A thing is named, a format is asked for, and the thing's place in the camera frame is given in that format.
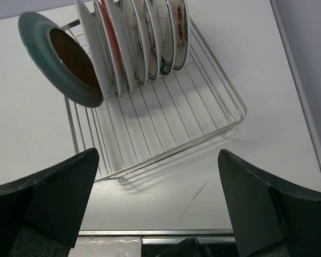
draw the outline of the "teal plate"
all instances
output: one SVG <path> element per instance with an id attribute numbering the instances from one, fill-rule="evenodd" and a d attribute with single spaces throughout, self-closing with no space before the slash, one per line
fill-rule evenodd
<path id="1" fill-rule="evenodd" d="M 84 58 L 81 56 L 83 50 L 78 49 L 79 45 L 70 36 L 64 35 L 64 32 L 60 31 L 60 28 L 54 22 L 35 12 L 23 13 L 19 17 L 18 27 L 21 40 L 32 60 L 61 93 L 85 107 L 94 108 L 101 105 L 103 96 L 98 83 L 89 85 L 78 78 L 81 75 L 85 76 L 85 74 L 80 74 L 77 77 L 70 71 L 57 54 L 58 52 L 51 42 L 50 32 L 57 30 L 57 34 L 61 36 L 61 41 L 58 40 L 58 50 L 60 49 L 66 55 L 68 65 L 76 69 L 77 72 L 81 72 L 81 66 L 83 65 L 86 65 L 86 69 L 90 69 L 88 67 L 90 61 L 83 62 Z M 62 45 L 63 39 L 71 44 L 75 42 L 76 47 L 65 48 Z M 93 73 L 94 79 L 97 81 L 94 68 Z"/>

